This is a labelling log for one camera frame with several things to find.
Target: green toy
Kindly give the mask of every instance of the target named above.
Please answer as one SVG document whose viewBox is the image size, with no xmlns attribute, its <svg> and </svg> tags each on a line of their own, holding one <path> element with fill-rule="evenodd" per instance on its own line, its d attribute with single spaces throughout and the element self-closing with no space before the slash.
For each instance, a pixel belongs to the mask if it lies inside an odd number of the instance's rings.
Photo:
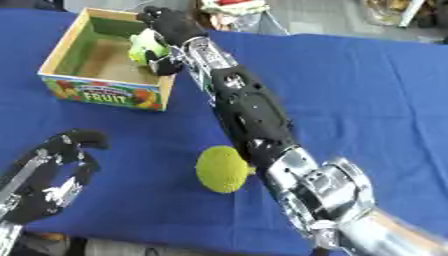
<svg viewBox="0 0 448 256">
<path fill-rule="evenodd" d="M 143 30 L 139 35 L 132 35 L 130 38 L 132 47 L 128 52 L 129 58 L 142 66 L 146 66 L 148 65 L 147 51 L 152 51 L 157 58 L 170 54 L 169 48 L 157 42 L 156 37 L 155 31 L 149 28 Z"/>
<path fill-rule="evenodd" d="M 231 193 L 243 186 L 246 178 L 254 174 L 238 152 L 228 146 L 208 148 L 199 156 L 196 174 L 201 183 L 218 193 Z"/>
</svg>

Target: cardboard box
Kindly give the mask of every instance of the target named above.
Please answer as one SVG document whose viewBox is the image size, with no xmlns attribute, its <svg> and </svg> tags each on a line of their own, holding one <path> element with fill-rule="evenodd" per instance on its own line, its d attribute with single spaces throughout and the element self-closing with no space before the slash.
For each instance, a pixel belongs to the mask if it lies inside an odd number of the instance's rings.
<svg viewBox="0 0 448 256">
<path fill-rule="evenodd" d="M 174 76 L 157 77 L 128 58 L 134 13 L 84 9 L 38 74 L 60 99 L 165 110 Z"/>
</svg>

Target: yellow-green ball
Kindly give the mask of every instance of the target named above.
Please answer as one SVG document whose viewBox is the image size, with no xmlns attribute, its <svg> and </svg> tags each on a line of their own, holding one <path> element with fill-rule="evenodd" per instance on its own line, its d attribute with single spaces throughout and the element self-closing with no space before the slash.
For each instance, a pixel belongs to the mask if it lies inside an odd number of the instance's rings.
<svg viewBox="0 0 448 256">
<path fill-rule="evenodd" d="M 238 190 L 249 172 L 246 161 L 234 148 L 228 146 L 214 146 L 205 150 L 196 163 L 196 174 L 201 183 L 218 193 Z"/>
</svg>

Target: blue tablecloth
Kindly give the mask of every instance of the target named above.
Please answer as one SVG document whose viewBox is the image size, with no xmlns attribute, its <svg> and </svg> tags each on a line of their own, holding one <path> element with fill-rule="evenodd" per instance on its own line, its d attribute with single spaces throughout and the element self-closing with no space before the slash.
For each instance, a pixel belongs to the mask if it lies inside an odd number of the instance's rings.
<svg viewBox="0 0 448 256">
<path fill-rule="evenodd" d="M 36 72 L 70 13 L 0 10 L 0 166 L 56 132 L 105 132 L 112 148 L 63 214 L 28 229 L 220 251 L 307 255 L 256 177 L 231 195 L 195 176 L 200 152 L 228 140 L 180 74 L 165 113 L 55 99 Z M 319 161 L 343 155 L 371 177 L 379 205 L 448 236 L 448 48 L 330 36 L 213 33 L 258 75 Z"/>
</svg>

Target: fruit label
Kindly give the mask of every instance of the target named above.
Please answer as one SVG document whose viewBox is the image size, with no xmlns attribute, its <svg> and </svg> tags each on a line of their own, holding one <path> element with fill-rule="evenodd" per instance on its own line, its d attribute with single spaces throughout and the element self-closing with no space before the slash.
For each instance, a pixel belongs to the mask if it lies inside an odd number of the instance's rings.
<svg viewBox="0 0 448 256">
<path fill-rule="evenodd" d="M 44 82 L 60 99 L 130 108 L 162 109 L 159 92 L 150 88 L 83 80 L 57 80 L 48 77 L 44 78 Z"/>
</svg>

